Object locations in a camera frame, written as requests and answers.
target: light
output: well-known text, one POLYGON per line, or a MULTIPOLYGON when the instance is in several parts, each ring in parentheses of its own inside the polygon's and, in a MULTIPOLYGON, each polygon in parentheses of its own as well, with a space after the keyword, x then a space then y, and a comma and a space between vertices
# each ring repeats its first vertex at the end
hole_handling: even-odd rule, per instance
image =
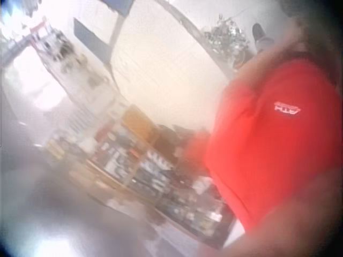
POLYGON ((75 250, 70 247, 70 244, 65 239, 45 240, 37 250, 34 257, 77 257, 75 250))
POLYGON ((56 80, 43 89, 43 92, 35 100, 36 107, 43 111, 49 111, 57 106, 66 97, 66 92, 56 80))

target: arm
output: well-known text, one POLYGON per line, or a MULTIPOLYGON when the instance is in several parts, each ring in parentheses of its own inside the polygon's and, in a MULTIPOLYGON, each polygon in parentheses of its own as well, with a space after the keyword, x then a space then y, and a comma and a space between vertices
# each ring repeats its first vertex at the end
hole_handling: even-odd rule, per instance
POLYGON ((340 223, 341 190, 340 169, 318 176, 221 256, 312 256, 340 223))
POLYGON ((256 88, 276 63, 303 38, 302 29, 291 19, 285 39, 270 50, 263 51, 249 60, 238 72, 237 80, 256 88))

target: red t-shirt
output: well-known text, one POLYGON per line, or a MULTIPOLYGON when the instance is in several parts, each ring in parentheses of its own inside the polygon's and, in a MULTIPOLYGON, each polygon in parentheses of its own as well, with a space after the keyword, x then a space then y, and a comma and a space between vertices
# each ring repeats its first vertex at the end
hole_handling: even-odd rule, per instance
POLYGON ((259 88, 225 90, 205 160, 245 230, 342 160, 341 99, 314 63, 287 61, 259 88))

